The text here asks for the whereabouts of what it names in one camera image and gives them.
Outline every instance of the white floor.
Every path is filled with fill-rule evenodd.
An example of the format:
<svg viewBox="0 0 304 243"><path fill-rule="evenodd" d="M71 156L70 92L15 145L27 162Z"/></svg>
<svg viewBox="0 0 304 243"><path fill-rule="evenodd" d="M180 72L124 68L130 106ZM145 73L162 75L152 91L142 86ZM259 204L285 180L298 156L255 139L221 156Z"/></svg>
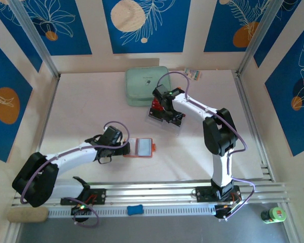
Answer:
<svg viewBox="0 0 304 243"><path fill-rule="evenodd" d="M185 89L184 77L172 74L171 81L173 88ZM203 71L201 80L191 82L189 95L210 107L227 108L247 142L246 152L233 155L233 176L262 178L258 150L231 71ZM124 72L62 74L40 152L55 153L77 146L101 134L106 122L118 120L128 127L131 137L153 138L157 146L153 158L114 156L109 164L95 161L66 172L62 178L79 176L88 182L210 179L212 155L204 144L202 124L186 117L180 135L176 136L147 123L147 109L127 105ZM242 147L238 141L236 148Z"/></svg>

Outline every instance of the mint green bag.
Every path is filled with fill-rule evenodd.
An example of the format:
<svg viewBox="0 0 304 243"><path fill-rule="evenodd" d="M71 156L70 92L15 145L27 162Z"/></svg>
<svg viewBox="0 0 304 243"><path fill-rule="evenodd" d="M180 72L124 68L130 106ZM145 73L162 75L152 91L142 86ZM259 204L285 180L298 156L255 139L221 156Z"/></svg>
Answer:
<svg viewBox="0 0 304 243"><path fill-rule="evenodd" d="M126 71L126 100L130 106L151 106L153 90L159 79L166 74L166 67L130 68ZM165 76L160 84L171 90L170 77Z"/></svg>

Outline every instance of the red component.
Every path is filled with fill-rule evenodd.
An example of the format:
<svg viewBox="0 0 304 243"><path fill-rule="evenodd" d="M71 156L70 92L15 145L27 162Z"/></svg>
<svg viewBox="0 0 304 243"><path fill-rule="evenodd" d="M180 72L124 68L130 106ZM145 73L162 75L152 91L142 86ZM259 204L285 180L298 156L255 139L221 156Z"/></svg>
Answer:
<svg viewBox="0 0 304 243"><path fill-rule="evenodd" d="M154 100L152 101L151 108L153 108L155 110L159 110L159 111L163 110L163 107L160 105L160 103L158 102L158 100L156 98L154 98Z"/></svg>

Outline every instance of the orange circle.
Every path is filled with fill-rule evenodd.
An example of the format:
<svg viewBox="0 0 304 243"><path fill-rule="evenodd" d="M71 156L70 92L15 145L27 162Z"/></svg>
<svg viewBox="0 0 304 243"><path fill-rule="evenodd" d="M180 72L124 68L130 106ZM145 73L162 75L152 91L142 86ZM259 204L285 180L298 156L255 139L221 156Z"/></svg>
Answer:
<svg viewBox="0 0 304 243"><path fill-rule="evenodd" d="M56 41L57 40L57 34L52 31L47 31L45 34L46 38L49 39L50 41Z"/></svg>
<svg viewBox="0 0 304 243"><path fill-rule="evenodd" d="M17 93L11 88L0 88L0 120L5 124L16 122L20 110L20 102Z"/></svg>
<svg viewBox="0 0 304 243"><path fill-rule="evenodd" d="M238 29L238 31L235 32L233 37L233 45L238 48L248 47L251 38L253 37L253 34L255 33L258 25L259 25L258 22L252 22L249 23L248 26L245 25L240 29Z"/></svg>
<svg viewBox="0 0 304 243"><path fill-rule="evenodd" d="M295 96L291 105L294 110L300 110L302 108L302 99L299 96Z"/></svg>

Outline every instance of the green can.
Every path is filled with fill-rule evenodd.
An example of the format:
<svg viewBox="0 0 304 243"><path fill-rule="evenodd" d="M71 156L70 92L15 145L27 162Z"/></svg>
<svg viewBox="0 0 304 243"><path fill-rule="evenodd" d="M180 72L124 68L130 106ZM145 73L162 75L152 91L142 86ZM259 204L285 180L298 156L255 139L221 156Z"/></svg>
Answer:
<svg viewBox="0 0 304 243"><path fill-rule="evenodd" d="M286 212L279 207L275 207L262 211L261 218L266 224L284 222L286 219Z"/></svg>

